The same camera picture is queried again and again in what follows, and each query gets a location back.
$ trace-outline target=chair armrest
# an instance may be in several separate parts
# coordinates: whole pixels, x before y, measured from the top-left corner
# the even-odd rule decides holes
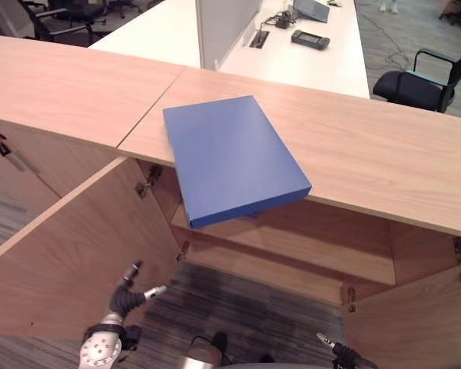
[[[65,13],[68,12],[68,9],[66,8],[58,8],[55,10],[48,10],[47,12],[41,12],[41,13],[36,13],[36,17],[38,18],[44,18],[44,17],[51,17],[53,15],[57,15],[60,13]]]
[[[426,55],[430,55],[430,56],[433,56],[434,58],[437,58],[437,59],[440,59],[440,60],[444,60],[445,62],[448,62],[448,63],[451,63],[451,65],[455,65],[456,64],[456,60],[454,59],[451,59],[445,55],[441,55],[437,52],[433,52],[432,50],[429,50],[427,48],[421,48],[416,54],[415,54],[415,62],[413,63],[413,70],[415,71],[416,70],[416,59],[418,58],[418,55],[420,54],[426,54]]]
[[[82,29],[87,29],[89,31],[90,28],[87,25],[79,25],[78,27],[66,28],[66,29],[62,29],[61,31],[50,32],[50,35],[59,36],[59,35],[64,35],[66,33],[81,31]]]

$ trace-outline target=wooden panel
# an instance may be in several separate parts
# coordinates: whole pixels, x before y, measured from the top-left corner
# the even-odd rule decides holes
[[[183,69],[0,36],[0,120],[115,147]]]
[[[460,267],[342,307],[348,343],[383,369],[461,365]]]
[[[0,334],[81,337],[137,259],[136,289],[169,282],[179,250],[152,193],[135,193],[142,180],[117,158],[0,247]]]
[[[1,155],[0,188],[36,214],[42,213],[59,199],[34,173],[19,171]]]
[[[457,264],[453,236],[390,222],[396,284],[428,277]]]
[[[342,304],[348,304],[350,288],[353,288],[354,290],[353,302],[355,304],[358,300],[363,300],[364,298],[369,298],[370,296],[380,294],[381,292],[393,288],[393,286],[366,281],[362,278],[347,276],[343,279],[343,284],[340,290]]]
[[[192,238],[186,259],[327,304],[341,303],[342,276],[301,261],[200,234]]]
[[[173,225],[188,228],[181,205]],[[383,284],[395,284],[384,219],[312,201],[262,211],[194,232],[259,248]]]
[[[309,199],[461,235],[461,118],[187,68],[119,148],[174,166],[162,109],[242,95],[313,183]]]
[[[114,152],[0,122],[0,133],[38,169],[38,176],[65,196],[117,155]]]

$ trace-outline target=shoe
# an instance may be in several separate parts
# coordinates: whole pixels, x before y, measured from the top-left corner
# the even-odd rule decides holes
[[[227,335],[223,332],[217,332],[212,338],[212,346],[219,349],[222,355],[225,355],[227,350]]]
[[[261,363],[274,363],[275,359],[273,359],[269,354],[264,355],[261,360]]]

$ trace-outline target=cable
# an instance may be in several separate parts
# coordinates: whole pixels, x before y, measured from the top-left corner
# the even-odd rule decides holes
[[[284,10],[282,12],[278,12],[277,14],[266,18],[263,22],[261,22],[260,31],[258,33],[257,45],[261,43],[261,30],[263,29],[263,25],[277,25],[277,21],[280,21],[284,18],[288,20],[290,24],[293,24],[297,21],[297,19],[294,18],[290,12]]]
[[[199,339],[199,340],[203,340],[203,341],[205,341],[205,342],[207,342],[207,343],[209,343],[209,344],[212,344],[211,341],[210,341],[209,339],[207,339],[207,338],[205,338],[205,337],[203,337],[203,336],[194,336],[193,339],[191,340],[191,345],[190,345],[190,346],[193,346],[194,342],[195,342],[196,340],[198,340],[198,339]],[[232,364],[233,364],[233,363],[232,363],[232,360],[231,360],[225,353],[222,353],[222,357],[223,357],[225,360],[227,360],[227,363],[228,363],[229,365],[232,365]]]
[[[366,4],[366,3],[358,3],[358,2],[355,3],[356,7],[357,6],[369,6],[369,5],[370,4]],[[386,57],[384,58],[384,61],[386,62],[385,65],[382,65],[382,66],[377,67],[377,68],[368,67],[366,65],[366,69],[369,69],[371,71],[380,71],[381,69],[392,68],[392,66],[394,65],[400,71],[407,70],[408,67],[410,66],[410,59],[406,56],[405,51],[398,45],[398,43],[394,40],[394,38],[390,34],[388,34],[384,28],[379,26],[372,18],[370,18],[367,15],[363,14],[359,9],[357,9],[357,12],[363,18],[365,18],[371,25],[373,25],[374,27],[379,29],[391,41],[391,43],[396,48],[396,49],[393,49],[393,48],[388,49]],[[396,57],[402,58],[402,61],[399,62],[399,61],[395,60]]]

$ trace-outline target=black device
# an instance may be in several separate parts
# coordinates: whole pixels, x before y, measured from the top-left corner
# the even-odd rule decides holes
[[[280,12],[275,15],[275,27],[287,29],[289,28],[290,23],[295,23],[295,19],[292,17],[291,13]]]
[[[315,0],[294,0],[294,9],[301,18],[327,23],[330,7]]]
[[[310,48],[315,48],[316,50],[324,50],[330,44],[330,39],[328,37],[313,35],[297,29],[292,34],[292,42],[309,46]]]

